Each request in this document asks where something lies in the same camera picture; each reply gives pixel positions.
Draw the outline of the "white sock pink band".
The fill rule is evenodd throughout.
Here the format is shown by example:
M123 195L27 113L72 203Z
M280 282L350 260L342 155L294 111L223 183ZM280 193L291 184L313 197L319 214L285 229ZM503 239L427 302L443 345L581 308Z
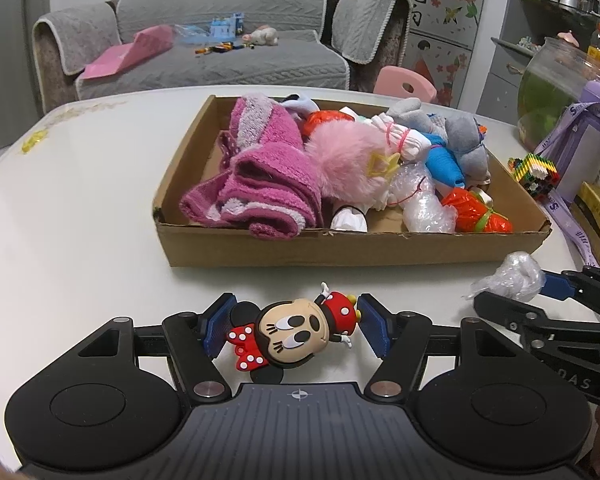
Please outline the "white sock pink band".
M431 142L418 130L398 124L385 113L374 115L370 124L380 131L390 153L399 154L404 162L423 162L427 158Z

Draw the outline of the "white plush toy on sofa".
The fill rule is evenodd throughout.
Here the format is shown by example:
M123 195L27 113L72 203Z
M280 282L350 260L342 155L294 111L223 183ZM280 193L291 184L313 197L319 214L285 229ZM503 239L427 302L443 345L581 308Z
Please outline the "white plush toy on sofa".
M278 45L278 32L274 27L263 25L242 36L242 42L250 48L257 46L275 47Z

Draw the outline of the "Minnie Mouse figure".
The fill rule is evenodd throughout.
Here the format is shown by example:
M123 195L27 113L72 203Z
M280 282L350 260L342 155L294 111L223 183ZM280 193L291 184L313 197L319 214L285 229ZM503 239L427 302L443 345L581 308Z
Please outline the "Minnie Mouse figure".
M226 341L233 346L236 370L255 384L279 384L286 370L299 367L330 344L352 346L362 313L358 298L325 283L315 299L279 301L261 309L241 301L230 310Z

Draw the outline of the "pink fluffy plush yellow glasses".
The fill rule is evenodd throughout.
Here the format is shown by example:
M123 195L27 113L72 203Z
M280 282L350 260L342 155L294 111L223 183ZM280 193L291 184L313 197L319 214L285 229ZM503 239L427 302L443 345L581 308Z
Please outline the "pink fluffy plush yellow glasses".
M378 129L362 122L320 125L304 149L322 196L347 204L382 202L401 158L390 153Z

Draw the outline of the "grey sofa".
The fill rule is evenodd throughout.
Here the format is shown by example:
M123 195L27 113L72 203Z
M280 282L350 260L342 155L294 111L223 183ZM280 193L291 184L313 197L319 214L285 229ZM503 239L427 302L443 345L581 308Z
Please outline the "grey sofa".
M44 110L115 94L260 84L370 92L379 71L403 60L412 0L111 0L41 16L32 51ZM278 32L275 47L209 36L212 18L242 12L244 35ZM105 78L85 66L137 32L170 25L173 47Z

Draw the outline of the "orange plastic bag ball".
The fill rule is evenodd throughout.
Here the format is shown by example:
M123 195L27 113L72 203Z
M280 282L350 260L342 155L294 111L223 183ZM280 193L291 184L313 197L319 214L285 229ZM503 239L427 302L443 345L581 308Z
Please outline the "orange plastic bag ball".
M310 113L302 122L300 132L304 138L309 139L317 127L328 122L354 122L354 118L340 110L318 110Z

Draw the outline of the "white sock roll in box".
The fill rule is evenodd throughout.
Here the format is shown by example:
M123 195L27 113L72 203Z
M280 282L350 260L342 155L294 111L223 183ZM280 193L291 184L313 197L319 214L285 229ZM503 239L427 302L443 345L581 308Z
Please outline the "white sock roll in box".
M332 215L330 228L339 232L366 233L368 231L366 213L352 205L341 206Z

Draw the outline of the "clear plastic bag ball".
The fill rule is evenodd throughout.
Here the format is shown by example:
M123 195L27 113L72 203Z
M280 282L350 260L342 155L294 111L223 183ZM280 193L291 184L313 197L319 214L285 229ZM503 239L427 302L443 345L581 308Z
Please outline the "clear plastic bag ball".
M471 300L480 292L526 302L538 296L546 283L545 272L528 252L507 255L495 272L471 284L466 296Z

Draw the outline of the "pink child chair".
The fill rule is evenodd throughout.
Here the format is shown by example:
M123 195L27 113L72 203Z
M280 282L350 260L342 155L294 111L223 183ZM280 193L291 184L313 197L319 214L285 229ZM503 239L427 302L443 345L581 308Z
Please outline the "pink child chair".
M400 66L388 65L379 71L374 93L398 99L417 98L426 103L437 101L437 89L427 78Z

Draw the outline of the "orange bag in box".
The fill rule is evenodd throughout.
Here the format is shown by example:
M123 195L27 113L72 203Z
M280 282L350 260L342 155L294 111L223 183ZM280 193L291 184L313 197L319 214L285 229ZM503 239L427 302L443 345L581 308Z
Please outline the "orange bag in box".
M456 232L511 233L514 230L512 222L464 188L453 188L441 203L455 210Z

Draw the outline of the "pink cushion on sofa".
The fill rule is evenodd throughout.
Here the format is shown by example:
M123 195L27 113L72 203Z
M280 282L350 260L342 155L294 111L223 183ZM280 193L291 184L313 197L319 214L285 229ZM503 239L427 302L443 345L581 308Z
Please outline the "pink cushion on sofa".
M148 61L173 47L174 31L170 25L157 25L137 32L128 44L108 48L94 62L87 64L81 77L85 80L105 78Z

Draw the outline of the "purple water bottle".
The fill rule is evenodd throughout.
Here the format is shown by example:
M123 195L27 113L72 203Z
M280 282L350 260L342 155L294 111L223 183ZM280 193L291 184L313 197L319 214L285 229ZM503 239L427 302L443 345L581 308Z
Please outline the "purple water bottle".
M558 125L552 155L560 175L557 191L571 203L583 182L593 182L600 172L600 82L588 81L580 99L570 104Z

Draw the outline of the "blue toy on sofa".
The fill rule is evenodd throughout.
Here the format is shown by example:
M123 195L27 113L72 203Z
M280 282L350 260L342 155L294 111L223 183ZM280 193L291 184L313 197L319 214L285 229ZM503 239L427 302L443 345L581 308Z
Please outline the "blue toy on sofa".
M218 41L233 41L241 37L244 34L244 17L242 12L237 12L228 18L212 18L209 36Z

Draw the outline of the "glass fish bowl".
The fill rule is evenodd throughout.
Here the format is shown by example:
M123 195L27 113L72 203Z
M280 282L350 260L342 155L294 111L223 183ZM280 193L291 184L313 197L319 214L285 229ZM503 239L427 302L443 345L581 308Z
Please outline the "glass fish bowl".
M600 62L558 38L546 38L522 74L518 131L529 151L550 134L565 108L580 100L589 81L600 82Z

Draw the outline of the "white grey sock in box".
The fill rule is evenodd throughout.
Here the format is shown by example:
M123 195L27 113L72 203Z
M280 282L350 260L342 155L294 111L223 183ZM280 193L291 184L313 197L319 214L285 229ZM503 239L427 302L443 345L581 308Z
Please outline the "white grey sock in box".
M311 114L321 110L312 99L302 93L286 96L279 104L294 118L295 122L305 122Z

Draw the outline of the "colourful block cube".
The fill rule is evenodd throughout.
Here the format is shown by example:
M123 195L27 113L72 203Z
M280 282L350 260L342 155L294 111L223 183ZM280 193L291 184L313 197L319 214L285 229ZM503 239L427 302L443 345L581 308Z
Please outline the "colourful block cube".
M551 160L527 154L524 158L510 158L508 169L512 178L520 184L534 200L547 198L559 183L560 175Z

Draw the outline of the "magenta towel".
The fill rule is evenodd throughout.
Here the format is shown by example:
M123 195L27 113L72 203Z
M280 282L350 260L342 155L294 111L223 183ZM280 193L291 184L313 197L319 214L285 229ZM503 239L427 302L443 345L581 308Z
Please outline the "magenta towel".
M317 171L294 118L261 93L237 99L219 134L219 173L187 191L180 211L207 228L289 240L323 225Z

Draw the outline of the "clear bubble wrap roll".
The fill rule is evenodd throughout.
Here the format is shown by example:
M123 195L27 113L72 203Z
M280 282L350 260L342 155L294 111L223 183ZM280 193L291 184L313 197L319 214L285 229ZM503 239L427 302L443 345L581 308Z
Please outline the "clear bubble wrap roll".
M443 206L436 186L423 162L403 164L394 175L388 191L387 206L400 208L408 232L455 232L457 211Z

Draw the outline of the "cardboard box tray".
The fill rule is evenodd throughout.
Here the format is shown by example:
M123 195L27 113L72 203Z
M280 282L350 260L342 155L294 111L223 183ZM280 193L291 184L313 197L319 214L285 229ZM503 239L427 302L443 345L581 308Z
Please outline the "cardboard box tray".
M533 252L550 220L494 157L486 187L439 183L436 151L362 103L208 96L152 220L170 266L410 266Z

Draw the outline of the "blue sock roll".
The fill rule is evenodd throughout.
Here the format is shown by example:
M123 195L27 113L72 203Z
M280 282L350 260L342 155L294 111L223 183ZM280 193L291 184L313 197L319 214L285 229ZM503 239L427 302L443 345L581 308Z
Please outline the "blue sock roll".
M431 177L447 188L464 188L465 176L454 155L446 147L445 140L441 136L430 133L425 133L424 137L431 144L425 162Z

